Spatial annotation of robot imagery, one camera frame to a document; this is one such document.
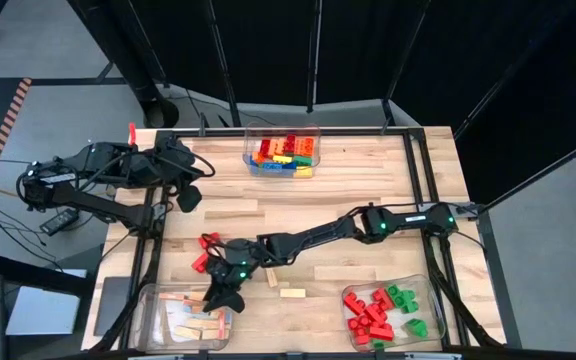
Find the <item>power cord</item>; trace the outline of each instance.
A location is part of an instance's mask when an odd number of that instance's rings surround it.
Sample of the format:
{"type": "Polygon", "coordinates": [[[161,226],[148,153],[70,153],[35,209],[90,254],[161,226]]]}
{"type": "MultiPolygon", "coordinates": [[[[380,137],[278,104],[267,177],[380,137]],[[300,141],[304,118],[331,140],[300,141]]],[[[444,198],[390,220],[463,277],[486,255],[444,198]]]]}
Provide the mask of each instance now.
{"type": "MultiPolygon", "coordinates": [[[[191,101],[191,103],[192,103],[193,98],[192,98],[191,96],[168,97],[167,99],[169,99],[169,100],[181,100],[181,99],[186,99],[186,98],[190,98],[190,101],[191,101]]],[[[225,107],[225,106],[223,106],[223,105],[221,105],[221,104],[213,103],[213,102],[210,102],[210,101],[204,101],[204,100],[200,100],[200,99],[194,99],[194,101],[197,101],[197,102],[200,102],[200,103],[203,103],[203,104],[208,104],[208,105],[215,105],[215,106],[218,106],[218,107],[220,107],[220,108],[222,108],[222,109],[224,109],[224,110],[226,110],[226,111],[230,111],[229,108],[227,108],[227,107],[225,107]]],[[[266,122],[266,123],[268,123],[268,124],[270,124],[270,125],[279,126],[278,124],[275,124],[274,122],[272,122],[272,121],[270,121],[270,120],[268,120],[268,119],[266,119],[266,118],[264,118],[264,117],[261,117],[261,116],[258,116],[258,115],[248,114],[248,113],[246,113],[246,112],[244,112],[244,111],[241,111],[241,110],[239,110],[239,109],[237,109],[237,111],[238,111],[239,113],[241,113],[241,114],[244,114],[244,115],[248,116],[248,117],[257,118],[257,119],[259,119],[259,120],[262,120],[262,121],[264,121],[264,122],[266,122]]]]}

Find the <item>yellow lego brick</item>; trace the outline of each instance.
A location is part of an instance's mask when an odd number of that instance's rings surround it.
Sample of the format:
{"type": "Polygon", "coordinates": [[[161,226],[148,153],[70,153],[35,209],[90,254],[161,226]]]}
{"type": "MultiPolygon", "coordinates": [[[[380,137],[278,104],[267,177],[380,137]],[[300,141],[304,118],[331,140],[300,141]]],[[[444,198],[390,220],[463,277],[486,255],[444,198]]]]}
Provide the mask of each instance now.
{"type": "Polygon", "coordinates": [[[295,177],[312,177],[312,167],[310,166],[297,166],[297,172],[295,172],[295,177]]]}
{"type": "Polygon", "coordinates": [[[289,163],[292,162],[292,158],[289,157],[289,156],[278,156],[278,155],[275,155],[275,156],[272,157],[272,161],[278,162],[278,163],[281,163],[281,164],[289,164],[289,163]]]}

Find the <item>black device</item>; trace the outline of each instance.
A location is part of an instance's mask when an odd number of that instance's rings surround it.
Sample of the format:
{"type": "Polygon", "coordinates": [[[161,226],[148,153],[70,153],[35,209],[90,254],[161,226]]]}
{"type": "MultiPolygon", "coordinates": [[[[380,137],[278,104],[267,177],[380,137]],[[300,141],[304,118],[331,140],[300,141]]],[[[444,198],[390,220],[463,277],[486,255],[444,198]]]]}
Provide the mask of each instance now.
{"type": "Polygon", "coordinates": [[[79,210],[66,209],[39,225],[39,229],[48,236],[53,236],[77,220],[79,220],[79,210]]]}
{"type": "MultiPolygon", "coordinates": [[[[17,194],[28,205],[28,210],[43,212],[47,208],[69,206],[88,211],[104,222],[121,221],[131,231],[152,231],[155,216],[152,207],[117,204],[88,194],[87,189],[95,184],[127,189],[174,188],[170,195],[178,195],[179,207],[189,212],[201,201],[201,193],[190,184],[214,175],[214,168],[203,158],[200,159],[211,168],[211,173],[193,167],[196,157],[173,137],[161,138],[152,149],[145,151],[139,151],[136,145],[94,143],[72,157],[33,162],[17,178],[17,194]]],[[[71,221],[72,212],[69,212],[44,225],[55,231],[71,221]]]]}

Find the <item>red block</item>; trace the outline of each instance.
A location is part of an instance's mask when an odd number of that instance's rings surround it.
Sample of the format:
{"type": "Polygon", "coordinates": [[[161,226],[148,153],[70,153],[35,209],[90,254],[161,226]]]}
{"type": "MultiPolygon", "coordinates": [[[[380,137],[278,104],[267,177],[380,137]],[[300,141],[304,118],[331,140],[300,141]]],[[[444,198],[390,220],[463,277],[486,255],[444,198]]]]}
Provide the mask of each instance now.
{"type": "Polygon", "coordinates": [[[199,237],[199,245],[201,246],[202,249],[206,249],[209,243],[218,242],[219,240],[220,240],[219,233],[212,233],[206,237],[204,237],[204,235],[201,235],[199,237]]]}
{"type": "Polygon", "coordinates": [[[386,313],[381,311],[379,305],[377,304],[370,304],[366,307],[366,315],[370,317],[372,321],[377,322],[379,325],[383,324],[387,319],[386,313]]]}
{"type": "Polygon", "coordinates": [[[354,292],[349,293],[344,297],[344,304],[355,313],[355,315],[359,315],[364,312],[364,308],[366,307],[366,303],[362,300],[357,300],[357,295],[354,292]]]}
{"type": "Polygon", "coordinates": [[[192,268],[197,270],[197,272],[206,271],[206,262],[208,261],[208,254],[203,253],[194,263],[192,263],[192,268]]]}
{"type": "Polygon", "coordinates": [[[373,339],[381,339],[386,341],[392,341],[395,338],[395,334],[392,332],[392,329],[382,329],[371,327],[368,336],[373,339]]]}
{"type": "Polygon", "coordinates": [[[259,153],[262,156],[268,156],[268,150],[270,150],[270,139],[261,140],[261,148],[259,149],[259,153]]]}
{"type": "Polygon", "coordinates": [[[384,289],[384,288],[379,288],[379,289],[377,289],[377,291],[372,293],[372,298],[373,298],[373,300],[375,300],[376,302],[379,303],[379,307],[383,311],[391,310],[391,309],[395,308],[395,303],[392,302],[390,295],[388,295],[388,292],[386,292],[386,289],[384,289]]]}

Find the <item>red lego brick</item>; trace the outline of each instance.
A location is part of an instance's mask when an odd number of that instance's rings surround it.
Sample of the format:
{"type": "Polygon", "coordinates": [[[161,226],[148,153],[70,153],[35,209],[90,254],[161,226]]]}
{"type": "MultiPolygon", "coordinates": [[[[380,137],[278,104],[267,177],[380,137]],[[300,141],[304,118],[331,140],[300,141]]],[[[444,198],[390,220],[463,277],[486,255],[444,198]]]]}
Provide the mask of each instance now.
{"type": "Polygon", "coordinates": [[[219,233],[212,233],[210,235],[208,234],[202,234],[199,237],[199,245],[201,246],[202,249],[206,249],[208,247],[208,243],[211,242],[218,242],[219,239],[219,233]]]}
{"type": "Polygon", "coordinates": [[[359,321],[355,318],[348,319],[348,329],[355,330],[357,328],[359,328],[359,321]]]}
{"type": "Polygon", "coordinates": [[[395,334],[392,332],[392,329],[382,329],[371,327],[368,331],[368,336],[373,339],[380,339],[386,341],[392,341],[395,338],[395,334]]]}
{"type": "Polygon", "coordinates": [[[197,270],[197,272],[206,271],[206,262],[208,261],[208,254],[203,253],[194,263],[192,263],[192,268],[197,270]]]}
{"type": "Polygon", "coordinates": [[[259,148],[259,153],[262,156],[268,156],[268,150],[270,150],[270,139],[261,140],[261,148],[259,148]]]}
{"type": "Polygon", "coordinates": [[[379,289],[377,289],[377,291],[372,293],[372,298],[373,298],[373,300],[375,300],[376,302],[379,303],[379,307],[383,311],[387,311],[387,310],[391,310],[391,309],[395,308],[395,303],[392,301],[392,299],[390,298],[390,296],[386,292],[386,289],[384,289],[384,288],[379,288],[379,289]]]}
{"type": "Polygon", "coordinates": [[[384,313],[383,311],[381,311],[381,309],[379,308],[379,305],[377,304],[370,304],[366,307],[366,315],[368,315],[368,317],[372,320],[377,322],[378,324],[383,324],[385,322],[386,319],[384,319],[384,315],[386,315],[386,313],[384,313]]]}
{"type": "Polygon", "coordinates": [[[350,309],[350,311],[355,313],[355,315],[360,315],[364,312],[364,308],[366,307],[366,303],[357,300],[357,295],[354,292],[351,292],[344,297],[344,304],[348,309],[350,309]]]}
{"type": "Polygon", "coordinates": [[[355,343],[357,345],[366,345],[366,344],[368,344],[368,342],[370,342],[370,336],[369,335],[362,335],[362,336],[356,336],[355,337],[355,343]]]}
{"type": "Polygon", "coordinates": [[[359,316],[359,324],[363,327],[368,327],[368,325],[370,325],[370,320],[368,320],[366,315],[361,315],[359,316]]]}

